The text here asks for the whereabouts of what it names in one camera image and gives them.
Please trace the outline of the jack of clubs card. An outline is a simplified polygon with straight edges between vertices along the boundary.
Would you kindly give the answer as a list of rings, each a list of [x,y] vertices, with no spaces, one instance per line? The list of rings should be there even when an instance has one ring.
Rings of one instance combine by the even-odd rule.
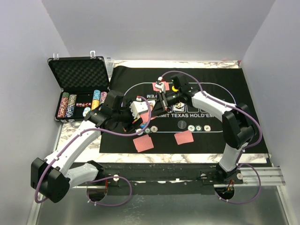
[[[149,103],[149,105],[150,105],[151,110],[153,110],[156,101],[155,101],[155,100],[148,100],[148,103]]]

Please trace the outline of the red backed card deck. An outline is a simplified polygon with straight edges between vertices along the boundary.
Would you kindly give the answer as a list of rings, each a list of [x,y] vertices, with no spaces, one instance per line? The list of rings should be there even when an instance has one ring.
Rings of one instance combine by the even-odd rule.
[[[145,112],[143,114],[140,114],[140,117],[142,119],[141,125],[145,125],[149,121],[149,112]],[[151,116],[150,120],[154,120],[157,116]]]

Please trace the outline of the red backed playing card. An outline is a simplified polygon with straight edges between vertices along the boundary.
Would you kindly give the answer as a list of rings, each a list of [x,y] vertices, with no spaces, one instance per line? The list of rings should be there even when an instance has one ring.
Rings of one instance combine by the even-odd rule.
[[[165,90],[169,91],[170,90],[169,83],[168,82],[162,82],[162,83],[165,85]],[[159,91],[159,89],[155,87],[155,84],[156,84],[155,82],[152,83],[153,90]]]
[[[152,139],[149,135],[143,135],[133,140],[137,152],[143,152],[154,148]]]
[[[189,130],[181,132],[181,133],[175,133],[174,137],[175,137],[176,143],[178,145],[192,143],[194,141],[192,132]]]

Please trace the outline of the red white poker chip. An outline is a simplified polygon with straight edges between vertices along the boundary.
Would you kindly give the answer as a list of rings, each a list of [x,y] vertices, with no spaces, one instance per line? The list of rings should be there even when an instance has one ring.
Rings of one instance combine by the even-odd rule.
[[[209,131],[211,131],[211,127],[210,127],[209,125],[205,125],[205,126],[204,126],[204,130],[205,130],[206,132],[209,132]]]
[[[151,132],[155,133],[155,132],[158,131],[158,128],[157,128],[156,126],[152,126],[152,127],[150,128],[150,130],[151,130]]]

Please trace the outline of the green white poker chip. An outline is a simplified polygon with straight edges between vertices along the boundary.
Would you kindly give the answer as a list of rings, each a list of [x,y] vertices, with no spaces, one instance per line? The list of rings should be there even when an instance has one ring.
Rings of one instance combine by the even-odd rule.
[[[195,127],[195,129],[196,129],[196,131],[201,131],[201,130],[202,130],[202,127],[201,127],[200,125],[197,125],[197,126]]]
[[[144,131],[146,134],[149,134],[151,132],[150,128],[146,128]]]

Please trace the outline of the black dealer button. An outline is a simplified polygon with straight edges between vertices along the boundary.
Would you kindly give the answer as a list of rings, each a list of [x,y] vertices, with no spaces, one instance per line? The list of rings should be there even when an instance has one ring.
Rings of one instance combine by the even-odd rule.
[[[187,123],[184,120],[178,121],[177,125],[179,129],[185,129],[187,127]]]

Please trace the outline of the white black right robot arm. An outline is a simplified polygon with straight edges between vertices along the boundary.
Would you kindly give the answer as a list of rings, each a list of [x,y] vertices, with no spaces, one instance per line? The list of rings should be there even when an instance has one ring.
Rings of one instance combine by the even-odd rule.
[[[217,118],[222,123],[225,149],[216,165],[215,177],[219,183],[225,184],[233,178],[244,149],[256,135],[255,120],[249,115],[247,105],[235,105],[216,98],[205,92],[201,84],[192,87],[186,79],[188,76],[177,71],[171,77],[176,90],[174,93],[166,92],[164,78],[159,77],[154,83],[157,99],[151,113],[154,116],[163,115],[171,106],[184,103]]]

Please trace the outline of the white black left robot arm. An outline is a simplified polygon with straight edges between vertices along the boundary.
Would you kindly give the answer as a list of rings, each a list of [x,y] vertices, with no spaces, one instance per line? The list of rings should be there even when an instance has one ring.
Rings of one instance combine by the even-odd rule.
[[[108,92],[105,101],[86,114],[64,147],[45,159],[36,158],[32,162],[30,185],[35,189],[36,203],[43,203],[47,199],[57,203],[74,186],[85,182],[93,185],[103,182],[104,174],[96,162],[87,162],[74,169],[71,165],[103,133],[123,137],[138,135],[136,129],[143,122],[141,115],[151,113],[150,104],[146,98],[137,96],[135,101],[124,105],[123,98],[118,91]]]

